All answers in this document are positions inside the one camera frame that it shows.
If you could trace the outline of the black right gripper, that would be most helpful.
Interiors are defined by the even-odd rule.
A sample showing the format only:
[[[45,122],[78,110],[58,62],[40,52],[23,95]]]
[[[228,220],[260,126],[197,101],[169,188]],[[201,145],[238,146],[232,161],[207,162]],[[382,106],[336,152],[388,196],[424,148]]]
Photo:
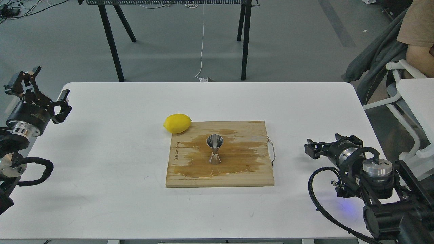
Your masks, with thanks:
[[[312,159],[319,159],[321,156],[327,156],[338,169],[343,162],[356,150],[363,148],[364,142],[355,135],[343,136],[335,133],[335,142],[314,142],[307,139],[304,145],[305,153]]]

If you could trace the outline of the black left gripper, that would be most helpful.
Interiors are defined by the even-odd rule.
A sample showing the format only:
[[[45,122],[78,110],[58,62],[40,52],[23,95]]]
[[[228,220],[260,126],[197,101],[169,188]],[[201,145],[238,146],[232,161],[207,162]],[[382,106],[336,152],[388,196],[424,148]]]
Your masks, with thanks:
[[[49,97],[40,93],[35,77],[41,69],[42,67],[37,66],[32,71],[20,71],[12,76],[7,85],[4,85],[6,94],[20,98],[6,120],[6,125],[12,129],[18,122],[30,124],[35,128],[32,136],[42,135],[50,119],[54,124],[63,123],[72,110],[67,99],[69,89],[63,90],[56,102],[52,102]],[[61,109],[59,113],[53,115],[53,108],[56,106],[60,106]]]

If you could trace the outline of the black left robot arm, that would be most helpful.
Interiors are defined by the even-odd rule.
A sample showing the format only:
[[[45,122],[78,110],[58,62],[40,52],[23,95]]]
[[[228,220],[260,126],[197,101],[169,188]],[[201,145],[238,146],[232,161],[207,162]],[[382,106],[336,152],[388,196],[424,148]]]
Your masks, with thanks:
[[[57,101],[43,94],[36,84],[41,67],[30,72],[20,71],[4,86],[5,93],[20,100],[1,128],[0,139],[0,213],[14,205],[10,195],[16,186],[34,186],[45,182],[53,171],[53,163],[39,157],[24,157],[20,150],[28,148],[31,137],[43,134],[49,121],[59,124],[65,121],[72,107],[68,105],[69,90],[63,90]],[[36,180],[21,181],[29,163],[45,166],[42,176]]]

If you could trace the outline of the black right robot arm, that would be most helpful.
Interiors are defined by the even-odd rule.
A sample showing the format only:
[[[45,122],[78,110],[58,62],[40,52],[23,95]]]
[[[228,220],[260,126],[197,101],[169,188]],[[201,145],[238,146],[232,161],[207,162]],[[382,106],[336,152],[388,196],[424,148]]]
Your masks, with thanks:
[[[393,240],[397,244],[432,244],[433,198],[422,187],[403,160],[394,163],[381,159],[380,153],[364,147],[352,135],[335,134],[335,142],[305,144],[312,159],[326,156],[334,165],[315,170],[308,181],[308,193],[317,211],[330,222],[370,244]],[[354,231],[330,215],[316,198],[314,177],[329,170],[337,177],[331,181],[338,197],[361,198],[363,218],[371,237]]]

